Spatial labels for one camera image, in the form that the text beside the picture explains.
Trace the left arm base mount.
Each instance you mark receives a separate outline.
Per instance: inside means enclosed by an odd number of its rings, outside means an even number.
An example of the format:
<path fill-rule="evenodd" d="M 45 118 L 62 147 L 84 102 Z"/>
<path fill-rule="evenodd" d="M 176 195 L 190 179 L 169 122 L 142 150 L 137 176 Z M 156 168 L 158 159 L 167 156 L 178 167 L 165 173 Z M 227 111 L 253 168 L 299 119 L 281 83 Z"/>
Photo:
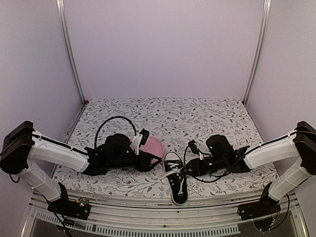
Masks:
<path fill-rule="evenodd" d="M 79 198 L 77 200 L 60 198 L 56 201 L 49 201 L 47 209 L 50 212 L 62 216 L 87 220 L 90 214 L 91 205 L 89 204 L 89 200 L 85 198 Z"/>

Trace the black white canvas sneaker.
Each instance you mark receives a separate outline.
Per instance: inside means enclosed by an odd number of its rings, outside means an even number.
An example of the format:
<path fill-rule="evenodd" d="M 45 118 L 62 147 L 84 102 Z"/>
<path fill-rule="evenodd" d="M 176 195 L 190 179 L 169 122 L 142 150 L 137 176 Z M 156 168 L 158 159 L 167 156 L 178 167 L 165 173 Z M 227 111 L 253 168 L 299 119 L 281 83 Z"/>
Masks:
<path fill-rule="evenodd" d="M 164 173 L 154 177 L 153 180 L 167 178 L 173 203 L 184 205 L 188 200 L 188 190 L 186 175 L 182 173 L 184 164 L 181 158 L 175 152 L 168 152 L 161 162 Z"/>

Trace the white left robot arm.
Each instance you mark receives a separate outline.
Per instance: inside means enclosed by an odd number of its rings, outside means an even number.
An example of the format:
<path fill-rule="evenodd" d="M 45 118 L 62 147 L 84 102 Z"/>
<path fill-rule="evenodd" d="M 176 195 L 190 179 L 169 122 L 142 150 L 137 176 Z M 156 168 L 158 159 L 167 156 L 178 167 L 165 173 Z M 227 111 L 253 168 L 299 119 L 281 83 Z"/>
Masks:
<path fill-rule="evenodd" d="M 148 172 L 162 160 L 161 156 L 141 150 L 148 138 L 149 132 L 144 129 L 133 139 L 117 133 L 108 136 L 96 148 L 80 150 L 43 136 L 34 130 L 32 122 L 24 121 L 5 136 L 0 168 L 9 175 L 24 179 L 32 189 L 54 202 L 62 214 L 70 214 L 74 207 L 72 201 L 68 200 L 66 189 L 51 180 L 34 162 L 36 159 L 65 166 L 88 176 L 104 175 L 113 168 L 131 167 L 139 172 Z"/>

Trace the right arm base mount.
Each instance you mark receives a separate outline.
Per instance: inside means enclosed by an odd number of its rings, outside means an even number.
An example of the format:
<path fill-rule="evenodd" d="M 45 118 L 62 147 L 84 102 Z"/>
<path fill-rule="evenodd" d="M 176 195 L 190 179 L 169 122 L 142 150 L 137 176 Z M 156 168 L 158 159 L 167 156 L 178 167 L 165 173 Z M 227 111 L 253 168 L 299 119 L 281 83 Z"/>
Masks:
<path fill-rule="evenodd" d="M 242 220 L 249 220 L 258 218 L 270 214 L 274 214 L 281 211 L 281 207 L 278 202 L 259 200 L 256 202 L 250 202 L 241 204 L 237 208 L 237 214 Z"/>

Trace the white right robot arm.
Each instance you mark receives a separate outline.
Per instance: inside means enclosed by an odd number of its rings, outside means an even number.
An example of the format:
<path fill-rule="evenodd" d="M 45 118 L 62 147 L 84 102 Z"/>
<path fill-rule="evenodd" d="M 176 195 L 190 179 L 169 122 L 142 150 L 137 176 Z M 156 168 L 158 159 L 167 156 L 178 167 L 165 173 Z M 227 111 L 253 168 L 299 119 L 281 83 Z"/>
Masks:
<path fill-rule="evenodd" d="M 223 169 L 227 173 L 247 173 L 266 164 L 296 160 L 264 188 L 255 205 L 259 215 L 266 215 L 275 203 L 316 173 L 316 130 L 305 121 L 298 122 L 289 133 L 253 148 L 234 150 L 228 139 L 218 134 L 208 138 L 206 145 L 211 156 L 190 160 L 184 164 L 184 174 L 198 177 Z"/>

